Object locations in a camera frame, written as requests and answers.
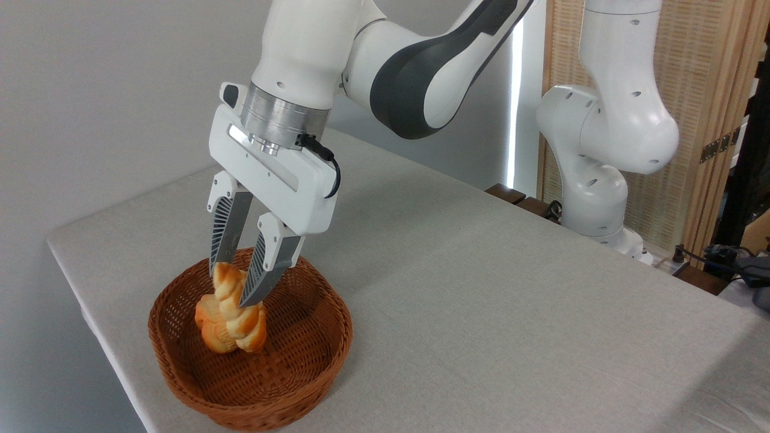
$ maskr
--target second robotic arm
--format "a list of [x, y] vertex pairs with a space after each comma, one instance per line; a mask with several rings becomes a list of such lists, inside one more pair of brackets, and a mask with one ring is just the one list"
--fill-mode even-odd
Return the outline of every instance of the second robotic arm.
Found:
[[637, 259], [643, 243], [623, 228], [628, 185], [618, 169], [657, 172], [679, 140], [653, 71], [661, 3], [587, 0], [580, 59], [597, 88], [555, 86], [537, 110], [561, 174], [562, 225]]
[[345, 92], [402, 138], [434, 134], [454, 118], [468, 88], [532, 2], [474, 0], [436, 37], [385, 19], [371, 22], [353, 43]]

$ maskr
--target black cable wire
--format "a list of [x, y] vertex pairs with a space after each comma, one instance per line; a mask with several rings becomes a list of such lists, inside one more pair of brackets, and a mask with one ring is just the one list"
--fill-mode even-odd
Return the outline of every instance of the black cable wire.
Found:
[[747, 268], [747, 267], [753, 267], [754, 269], [770, 270], [770, 267], [768, 267], [768, 266], [759, 266], [757, 264], [747, 264], [747, 265], [743, 266], [744, 269]]
[[559, 200], [554, 200], [551, 202], [551, 204], [548, 205], [548, 210], [545, 213], [545, 219], [548, 218], [556, 218], [557, 220], [561, 218], [561, 202]]
[[731, 247], [731, 248], [733, 248], [735, 250], [745, 251], [751, 257], [757, 257], [756, 254], [752, 253], [752, 251], [750, 249], [746, 248], [746, 247]]
[[765, 281], [765, 282], [768, 282], [768, 283], [770, 283], [770, 278], [767, 278], [767, 277], [766, 277], [766, 276], [764, 276], [764, 275], [757, 275], [757, 274], [752, 274], [751, 272], [745, 272], [745, 271], [743, 271], [743, 270], [738, 270], [738, 269], [735, 269], [734, 267], [729, 267], [729, 266], [725, 266], [725, 265], [723, 265], [723, 264], [719, 264], [719, 263], [713, 262], [713, 261], [711, 261], [711, 260], [708, 260], [708, 259], [705, 259], [705, 258], [703, 258], [703, 257], [700, 257], [699, 255], [697, 255], [697, 254], [695, 254], [695, 253], [691, 253], [690, 251], [687, 251], [687, 250], [685, 249], [685, 246], [684, 246], [684, 245], [681, 245], [681, 244], [680, 244], [680, 245], [677, 245], [677, 246], [676, 246], [676, 249], [677, 249], [677, 250], [680, 250], [682, 253], [685, 253], [685, 254], [687, 254], [688, 256], [690, 256], [690, 257], [692, 257], [692, 258], [696, 259], [696, 260], [697, 260], [697, 261], [699, 261], [699, 262], [702, 262], [702, 263], [706, 263], [707, 265], [711, 265], [711, 266], [713, 266], [713, 267], [718, 267], [718, 268], [721, 268], [721, 269], [723, 269], [723, 270], [727, 270], [727, 271], [730, 271], [730, 272], [732, 272], [732, 273], [734, 273], [734, 274], [738, 274], [738, 275], [740, 275], [741, 277], [749, 277], [749, 278], [755, 278], [755, 279], [757, 279], [757, 280], [762, 280], [762, 281]]
[[336, 159], [332, 158], [332, 164], [334, 164], [334, 169], [336, 170], [336, 177], [334, 178], [334, 188], [332, 188], [332, 192], [329, 193], [328, 196], [324, 197], [326, 199], [330, 199], [334, 197], [334, 194], [336, 194], [337, 190], [340, 188], [340, 181], [342, 180], [342, 172], [340, 171], [340, 164], [336, 162]]
[[337, 193], [337, 190], [340, 188], [340, 182], [342, 181], [342, 171], [340, 170], [340, 164], [338, 164], [334, 158], [334, 152], [324, 147], [323, 144], [321, 144], [316, 139], [316, 136], [309, 136], [307, 134], [298, 136], [297, 141], [294, 144], [297, 146], [306, 147], [310, 152], [318, 155], [319, 158], [334, 164], [334, 171], [336, 172], [334, 177], [334, 186], [332, 187], [332, 191], [329, 193], [329, 195], [325, 196], [324, 198], [330, 199], [334, 197], [334, 195]]

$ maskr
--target white wall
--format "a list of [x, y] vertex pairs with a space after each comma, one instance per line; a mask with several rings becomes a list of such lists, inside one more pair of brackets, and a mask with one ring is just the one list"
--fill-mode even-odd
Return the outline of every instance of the white wall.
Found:
[[[379, 3], [394, 21], [434, 34], [467, 0]], [[143, 430], [45, 235], [212, 164], [219, 84], [250, 77], [267, 8], [0, 3], [0, 431]], [[330, 125], [486, 187], [504, 178], [509, 67], [507, 47], [455, 121], [418, 143], [344, 100]]]
[[540, 130], [535, 111], [543, 95], [546, 0], [536, 0], [524, 16], [521, 87], [516, 118], [514, 188], [537, 196], [537, 154]]

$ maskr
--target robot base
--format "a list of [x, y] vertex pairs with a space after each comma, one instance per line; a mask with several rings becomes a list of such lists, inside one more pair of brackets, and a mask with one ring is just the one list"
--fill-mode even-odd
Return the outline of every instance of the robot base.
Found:
[[606, 245], [619, 253], [623, 253], [632, 259], [641, 261], [644, 264], [652, 265], [653, 256], [644, 249], [644, 241], [633, 230], [629, 230], [623, 227], [617, 233], [609, 236], [591, 237], [587, 236], [595, 242], [599, 242], [602, 245]]

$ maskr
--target bamboo panel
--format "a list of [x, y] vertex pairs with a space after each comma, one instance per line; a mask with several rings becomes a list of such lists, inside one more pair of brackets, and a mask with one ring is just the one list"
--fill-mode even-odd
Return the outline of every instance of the bamboo panel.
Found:
[[[549, 8], [544, 89], [557, 84], [591, 85], [578, 59], [583, 3], [556, 0]], [[753, 20], [760, 22], [762, 19], [752, 11], [766, 13], [767, 4], [750, 0], [664, 1], [655, 74], [661, 97], [679, 124], [679, 148], [671, 163], [655, 175], [624, 173], [629, 187], [626, 225], [648, 242], [672, 249], [689, 227], [688, 216], [703, 213], [706, 201], [700, 199], [701, 195], [718, 189], [725, 177], [725, 161], [709, 160], [711, 170], [707, 172], [706, 166], [700, 164], [701, 151], [706, 143], [735, 128], [725, 121], [723, 113], [740, 106], [740, 99], [731, 99], [730, 95], [737, 94], [743, 85], [741, 81], [736, 86], [735, 77], [746, 32], [750, 31], [746, 30], [751, 21], [747, 17], [754, 15]], [[726, 62], [725, 58], [734, 61]], [[561, 197], [561, 179], [544, 140], [541, 154], [539, 194], [545, 201], [557, 200]], [[714, 205], [708, 201], [710, 210]]]

